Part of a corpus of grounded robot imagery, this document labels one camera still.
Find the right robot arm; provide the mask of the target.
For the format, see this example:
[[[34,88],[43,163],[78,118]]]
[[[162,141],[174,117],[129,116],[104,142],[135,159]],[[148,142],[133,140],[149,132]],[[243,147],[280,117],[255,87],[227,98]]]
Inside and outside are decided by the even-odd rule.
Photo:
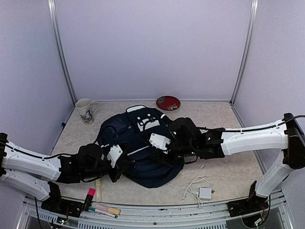
[[[290,173],[305,166],[305,135],[298,118],[286,113],[283,119],[273,123],[237,129],[201,128],[196,127],[190,118],[178,118],[168,126],[173,140],[153,134],[150,142],[168,156],[196,156],[201,159],[279,149],[281,152],[277,159],[263,177],[251,185],[249,197],[244,200],[244,208],[253,212]]]

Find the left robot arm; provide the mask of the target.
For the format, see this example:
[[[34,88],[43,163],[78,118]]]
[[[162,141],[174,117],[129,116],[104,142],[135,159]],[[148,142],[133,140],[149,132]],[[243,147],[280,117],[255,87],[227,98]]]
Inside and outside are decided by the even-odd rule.
[[[0,179],[62,212],[67,202],[58,183],[76,184],[95,181],[108,175],[116,182],[132,165],[119,145],[87,144],[76,154],[43,155],[19,147],[0,135]]]

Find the pink black highlighter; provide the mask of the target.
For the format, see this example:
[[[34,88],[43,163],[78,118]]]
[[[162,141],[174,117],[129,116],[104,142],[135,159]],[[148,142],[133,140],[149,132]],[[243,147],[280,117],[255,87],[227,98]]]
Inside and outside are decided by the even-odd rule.
[[[89,189],[88,194],[86,196],[86,199],[84,201],[84,204],[82,206],[82,209],[84,211],[88,211],[89,210],[89,207],[91,206],[92,199],[93,199],[93,197],[95,195],[95,191],[96,191],[96,189],[94,189],[94,188],[90,188]]]

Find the yellow highlighter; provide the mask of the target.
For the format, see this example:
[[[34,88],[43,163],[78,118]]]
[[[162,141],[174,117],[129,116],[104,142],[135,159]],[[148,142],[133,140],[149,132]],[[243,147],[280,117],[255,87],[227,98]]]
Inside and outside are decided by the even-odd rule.
[[[95,180],[95,195],[96,195],[96,201],[102,202],[102,182],[101,179]]]

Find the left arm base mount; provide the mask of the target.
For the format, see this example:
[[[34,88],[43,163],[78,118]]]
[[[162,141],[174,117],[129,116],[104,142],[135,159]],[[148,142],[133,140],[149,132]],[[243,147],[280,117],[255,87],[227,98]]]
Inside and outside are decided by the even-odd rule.
[[[61,192],[59,186],[51,181],[47,182],[50,191],[49,197],[42,201],[41,208],[44,210],[48,210],[53,213],[58,213],[66,216],[79,218],[83,203],[68,199],[63,199],[61,197]]]

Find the navy blue backpack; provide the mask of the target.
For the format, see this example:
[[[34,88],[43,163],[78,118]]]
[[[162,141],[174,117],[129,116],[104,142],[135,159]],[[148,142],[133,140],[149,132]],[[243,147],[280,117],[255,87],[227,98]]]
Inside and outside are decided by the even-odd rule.
[[[176,178],[184,167],[183,158],[170,156],[150,143],[152,134],[174,141],[170,123],[156,108],[136,105],[104,121],[95,141],[99,146],[119,145],[123,153],[118,162],[127,163],[124,176],[143,187],[158,188]]]

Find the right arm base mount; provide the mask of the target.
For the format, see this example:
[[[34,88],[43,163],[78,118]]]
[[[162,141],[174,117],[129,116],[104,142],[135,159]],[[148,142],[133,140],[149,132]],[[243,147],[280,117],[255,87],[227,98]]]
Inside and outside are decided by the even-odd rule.
[[[249,196],[247,198],[229,201],[227,203],[230,217],[241,216],[269,208],[270,204],[267,202],[268,197],[257,196],[255,191],[256,183],[257,181],[250,186]]]

